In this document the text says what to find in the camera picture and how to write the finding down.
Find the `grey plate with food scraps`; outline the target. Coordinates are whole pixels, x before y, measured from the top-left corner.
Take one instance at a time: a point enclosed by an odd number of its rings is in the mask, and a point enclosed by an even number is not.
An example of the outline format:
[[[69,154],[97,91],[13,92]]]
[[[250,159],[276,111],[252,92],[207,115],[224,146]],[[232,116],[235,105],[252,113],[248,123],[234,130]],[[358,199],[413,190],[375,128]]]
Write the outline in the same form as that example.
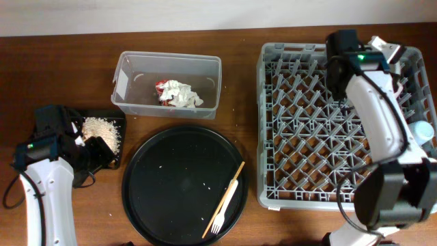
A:
[[[406,47],[400,43],[389,43],[379,36],[372,36],[367,43],[373,50],[380,51],[389,64],[396,64],[406,52]]]

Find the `red snack wrapper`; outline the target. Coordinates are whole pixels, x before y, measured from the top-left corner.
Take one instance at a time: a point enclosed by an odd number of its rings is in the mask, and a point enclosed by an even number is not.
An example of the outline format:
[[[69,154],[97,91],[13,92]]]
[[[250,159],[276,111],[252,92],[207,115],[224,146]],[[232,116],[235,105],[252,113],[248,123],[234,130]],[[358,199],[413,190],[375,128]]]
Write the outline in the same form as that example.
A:
[[[157,82],[155,88],[158,93],[158,101],[160,105],[172,107],[173,105],[170,102],[175,96],[175,90],[172,88],[170,80]]]

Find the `light blue cup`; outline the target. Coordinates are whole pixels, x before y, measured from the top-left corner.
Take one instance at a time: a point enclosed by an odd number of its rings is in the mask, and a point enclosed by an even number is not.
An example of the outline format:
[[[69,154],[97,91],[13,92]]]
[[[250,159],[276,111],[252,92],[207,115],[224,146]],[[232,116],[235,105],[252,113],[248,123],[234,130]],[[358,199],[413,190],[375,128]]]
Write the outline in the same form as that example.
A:
[[[414,140],[419,146],[431,141],[435,134],[433,126],[429,122],[423,120],[410,123],[408,127]]]

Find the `white tissue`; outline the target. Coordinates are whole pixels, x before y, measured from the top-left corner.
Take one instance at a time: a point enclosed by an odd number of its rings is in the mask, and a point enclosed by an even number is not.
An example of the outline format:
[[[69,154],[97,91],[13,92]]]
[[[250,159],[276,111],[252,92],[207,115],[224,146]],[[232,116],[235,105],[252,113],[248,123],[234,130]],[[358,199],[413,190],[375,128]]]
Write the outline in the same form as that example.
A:
[[[175,107],[183,107],[182,103],[181,103],[182,96],[185,93],[193,92],[191,90],[191,86],[184,84],[184,83],[180,83],[179,81],[176,81],[176,80],[170,80],[170,82],[171,82],[172,88],[175,90],[175,96],[170,103]]]

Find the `wooden chopstick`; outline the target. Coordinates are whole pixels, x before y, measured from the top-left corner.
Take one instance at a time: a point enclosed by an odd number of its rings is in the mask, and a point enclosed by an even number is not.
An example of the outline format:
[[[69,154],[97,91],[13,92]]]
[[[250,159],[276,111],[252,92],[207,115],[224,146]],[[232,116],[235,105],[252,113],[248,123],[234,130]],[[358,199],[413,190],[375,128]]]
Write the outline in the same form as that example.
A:
[[[216,207],[216,210],[213,213],[213,216],[211,217],[211,220],[209,221],[206,229],[204,230],[204,232],[203,232],[203,234],[201,236],[202,239],[206,236],[206,234],[208,233],[209,229],[214,224],[215,217],[218,215],[219,211],[221,210],[221,207],[223,206],[223,203],[225,202],[226,197],[228,196],[229,192],[231,191],[231,188],[233,187],[233,185],[234,185],[235,181],[237,180],[240,172],[242,171],[242,169],[244,167],[244,164],[245,164],[245,162],[242,161],[240,166],[239,166],[239,168],[238,168],[238,170],[236,171],[234,177],[231,179],[230,184],[228,185],[228,188],[225,191],[225,194],[222,196],[220,202],[218,203],[218,206]]]

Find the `white plastic fork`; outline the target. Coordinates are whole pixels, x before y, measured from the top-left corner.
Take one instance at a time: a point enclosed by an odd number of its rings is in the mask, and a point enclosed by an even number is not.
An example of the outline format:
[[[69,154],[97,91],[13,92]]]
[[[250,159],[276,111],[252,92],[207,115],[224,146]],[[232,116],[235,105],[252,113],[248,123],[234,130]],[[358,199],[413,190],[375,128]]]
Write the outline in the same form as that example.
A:
[[[231,199],[238,187],[238,181],[235,180],[232,186],[229,188],[229,193],[225,197],[225,200],[223,202],[223,205],[218,213],[218,215],[214,218],[211,233],[218,234],[225,222],[225,213],[227,210],[227,207],[229,206],[229,203],[231,202]]]

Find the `white napkin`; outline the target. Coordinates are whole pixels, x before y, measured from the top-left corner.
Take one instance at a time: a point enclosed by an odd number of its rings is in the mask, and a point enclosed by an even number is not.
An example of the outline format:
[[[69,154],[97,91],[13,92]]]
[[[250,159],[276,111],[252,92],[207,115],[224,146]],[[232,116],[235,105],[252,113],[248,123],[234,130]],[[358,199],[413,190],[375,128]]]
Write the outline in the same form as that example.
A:
[[[204,101],[196,92],[188,92],[182,96],[182,106],[187,108],[195,108],[201,106]]]

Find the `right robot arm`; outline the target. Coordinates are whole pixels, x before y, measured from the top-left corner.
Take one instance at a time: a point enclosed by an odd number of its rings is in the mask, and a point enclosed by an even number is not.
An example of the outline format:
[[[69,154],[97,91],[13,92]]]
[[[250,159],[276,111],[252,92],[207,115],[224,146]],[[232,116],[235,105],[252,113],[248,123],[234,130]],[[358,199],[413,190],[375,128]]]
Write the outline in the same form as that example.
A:
[[[415,141],[397,101],[400,59],[406,47],[374,36],[363,44],[354,29],[326,38],[326,85],[348,99],[361,120],[372,162],[354,167],[337,183],[368,170],[354,192],[354,216],[322,239],[323,245],[378,245],[386,236],[424,222],[436,203],[436,160]]]

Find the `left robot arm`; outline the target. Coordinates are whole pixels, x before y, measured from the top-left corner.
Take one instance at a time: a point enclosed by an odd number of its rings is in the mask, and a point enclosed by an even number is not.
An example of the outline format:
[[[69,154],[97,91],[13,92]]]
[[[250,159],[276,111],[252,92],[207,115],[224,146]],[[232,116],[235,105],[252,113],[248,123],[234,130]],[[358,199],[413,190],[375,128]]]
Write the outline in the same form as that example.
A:
[[[76,245],[72,191],[108,167],[115,154],[101,137],[83,139],[84,117],[49,105],[35,112],[30,140],[17,145],[12,167],[25,192],[28,245]]]

